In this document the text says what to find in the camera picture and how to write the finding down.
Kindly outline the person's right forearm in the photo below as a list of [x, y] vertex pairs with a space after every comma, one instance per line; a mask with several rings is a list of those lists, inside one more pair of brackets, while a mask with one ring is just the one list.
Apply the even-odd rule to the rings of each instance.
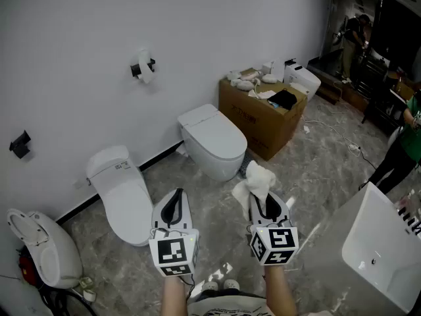
[[266, 304], [275, 316], [298, 316], [282, 266], [265, 266]]

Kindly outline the black metal rack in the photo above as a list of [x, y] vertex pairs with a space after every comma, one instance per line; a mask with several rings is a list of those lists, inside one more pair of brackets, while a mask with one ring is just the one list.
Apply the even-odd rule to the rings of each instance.
[[364, 54], [355, 77], [356, 91], [368, 101], [362, 123], [369, 120], [386, 134], [402, 126], [406, 101], [387, 85], [386, 64]]

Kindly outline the red canister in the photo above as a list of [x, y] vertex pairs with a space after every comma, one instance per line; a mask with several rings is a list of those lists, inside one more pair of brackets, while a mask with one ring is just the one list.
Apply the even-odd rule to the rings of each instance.
[[18, 254], [18, 266], [22, 272], [24, 280], [32, 286], [37, 286], [36, 267], [26, 246], [20, 249]]

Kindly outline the black television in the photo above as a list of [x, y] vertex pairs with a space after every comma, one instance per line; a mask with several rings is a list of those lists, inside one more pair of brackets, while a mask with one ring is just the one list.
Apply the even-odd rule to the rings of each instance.
[[421, 48], [421, 35], [416, 33], [421, 17], [396, 0], [380, 0], [376, 5], [370, 46], [379, 55], [410, 70]]

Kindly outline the white terry cloth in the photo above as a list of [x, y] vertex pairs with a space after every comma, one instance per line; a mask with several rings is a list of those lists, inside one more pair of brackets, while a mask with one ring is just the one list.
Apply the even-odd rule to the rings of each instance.
[[245, 169], [245, 179], [235, 185], [232, 190], [233, 197], [241, 205], [243, 217], [246, 221], [250, 221], [249, 209], [251, 194], [255, 195], [262, 203], [266, 202], [266, 198], [270, 189], [276, 183], [276, 175], [257, 164], [256, 161], [251, 161]]

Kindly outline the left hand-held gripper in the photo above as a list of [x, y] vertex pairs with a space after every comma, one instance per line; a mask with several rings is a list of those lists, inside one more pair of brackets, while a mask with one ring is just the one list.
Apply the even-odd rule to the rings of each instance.
[[171, 191], [154, 207], [149, 247], [153, 263], [163, 277], [195, 273], [199, 254], [199, 231], [193, 228], [189, 201], [184, 189]]

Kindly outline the large cardboard box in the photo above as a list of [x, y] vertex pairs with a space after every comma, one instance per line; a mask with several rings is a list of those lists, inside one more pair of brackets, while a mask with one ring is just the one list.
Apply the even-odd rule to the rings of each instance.
[[226, 77], [219, 81], [218, 109], [243, 132], [248, 148], [267, 161], [292, 139], [307, 105], [307, 96], [282, 82], [261, 82], [254, 88], [256, 92], [277, 93], [286, 89], [295, 94], [297, 102], [288, 111], [274, 107], [267, 99], [249, 97], [247, 91], [231, 86], [230, 82]]

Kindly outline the white toilet with control label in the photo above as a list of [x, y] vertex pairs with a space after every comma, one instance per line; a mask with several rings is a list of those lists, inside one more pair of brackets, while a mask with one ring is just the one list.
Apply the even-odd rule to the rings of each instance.
[[113, 232], [133, 246], [150, 238], [153, 202], [126, 146], [108, 147], [89, 159], [86, 176], [99, 194]]

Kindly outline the person's printed white shirt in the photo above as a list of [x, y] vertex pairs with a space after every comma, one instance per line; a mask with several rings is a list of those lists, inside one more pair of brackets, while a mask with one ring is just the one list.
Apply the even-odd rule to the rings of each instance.
[[274, 316], [266, 300], [249, 296], [221, 296], [194, 302], [188, 316]]

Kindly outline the black fabric pouch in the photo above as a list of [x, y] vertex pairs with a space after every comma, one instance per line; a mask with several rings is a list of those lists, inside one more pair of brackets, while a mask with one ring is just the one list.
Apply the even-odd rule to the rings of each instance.
[[267, 101], [274, 107], [282, 107], [290, 111], [294, 104], [296, 104], [297, 97], [295, 96], [295, 94], [290, 93], [286, 89], [283, 89], [275, 93], [273, 96], [269, 97]]

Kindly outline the white rectangular basin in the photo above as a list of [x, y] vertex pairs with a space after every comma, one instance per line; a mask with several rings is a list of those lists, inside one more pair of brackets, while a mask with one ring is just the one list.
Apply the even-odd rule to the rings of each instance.
[[421, 293], [421, 222], [368, 183], [332, 215], [304, 264], [361, 316], [405, 316]]

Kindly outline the person's left forearm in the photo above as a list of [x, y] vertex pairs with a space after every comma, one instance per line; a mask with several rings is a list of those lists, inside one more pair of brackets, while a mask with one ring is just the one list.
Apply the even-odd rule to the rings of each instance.
[[188, 316], [186, 285], [176, 276], [164, 279], [161, 316]]

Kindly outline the dark stone platform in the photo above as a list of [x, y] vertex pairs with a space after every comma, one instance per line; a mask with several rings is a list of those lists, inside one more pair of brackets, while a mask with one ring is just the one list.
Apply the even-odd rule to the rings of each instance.
[[336, 60], [326, 61], [317, 57], [308, 62], [307, 69], [321, 81], [316, 95], [332, 105], [344, 101], [360, 112], [366, 110], [368, 106], [367, 98], [355, 90], [350, 83], [342, 82], [341, 75], [337, 73]]

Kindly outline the white toilet lid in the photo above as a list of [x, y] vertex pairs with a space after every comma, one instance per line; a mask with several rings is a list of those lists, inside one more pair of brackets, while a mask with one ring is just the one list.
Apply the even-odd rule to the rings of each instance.
[[184, 128], [201, 147], [219, 159], [235, 159], [247, 149], [241, 130], [220, 111]]

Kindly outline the white toilet with black panel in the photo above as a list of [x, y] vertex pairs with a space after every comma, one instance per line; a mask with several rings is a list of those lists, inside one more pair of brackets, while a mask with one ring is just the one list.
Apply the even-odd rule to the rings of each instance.
[[321, 81], [311, 71], [297, 63], [285, 65], [284, 83], [307, 96], [310, 101], [321, 86]]

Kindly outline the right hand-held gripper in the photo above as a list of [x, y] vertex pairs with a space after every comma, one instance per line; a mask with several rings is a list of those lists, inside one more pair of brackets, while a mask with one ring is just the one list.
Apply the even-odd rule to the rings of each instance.
[[266, 201], [250, 193], [249, 203], [253, 256], [260, 265], [288, 264], [299, 249], [298, 230], [290, 221], [288, 206], [274, 192], [268, 193]]

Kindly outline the white smart toilet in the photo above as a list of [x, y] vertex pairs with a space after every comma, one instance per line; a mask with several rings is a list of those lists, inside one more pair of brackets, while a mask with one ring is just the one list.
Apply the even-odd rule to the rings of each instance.
[[178, 123], [186, 151], [193, 161], [207, 176], [213, 180], [224, 182], [232, 179], [237, 174], [243, 162], [245, 152], [235, 159], [219, 159], [201, 147], [184, 128], [188, 124], [197, 124], [200, 120], [214, 116], [217, 111], [219, 110], [214, 105], [206, 104], [180, 115], [178, 117]]

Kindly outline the person's dark trousers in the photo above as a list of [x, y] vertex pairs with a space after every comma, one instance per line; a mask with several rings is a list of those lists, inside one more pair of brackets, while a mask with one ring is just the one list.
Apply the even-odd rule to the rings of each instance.
[[229, 289], [223, 289], [223, 290], [211, 290], [211, 289], [203, 290], [200, 293], [199, 297], [195, 300], [195, 302], [200, 302], [207, 298], [219, 298], [219, 297], [224, 297], [224, 296], [245, 296], [245, 297], [250, 297], [250, 298], [264, 299], [264, 297], [258, 296], [256, 294], [250, 294], [250, 293], [242, 292], [240, 290], [236, 290], [234, 288], [229, 288]]

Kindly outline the black wall bracket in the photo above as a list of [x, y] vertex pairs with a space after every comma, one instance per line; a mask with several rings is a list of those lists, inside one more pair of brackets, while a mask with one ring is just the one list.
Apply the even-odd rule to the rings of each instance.
[[15, 141], [9, 145], [9, 150], [13, 152], [19, 159], [25, 157], [29, 152], [28, 143], [31, 138], [27, 131], [24, 131]]

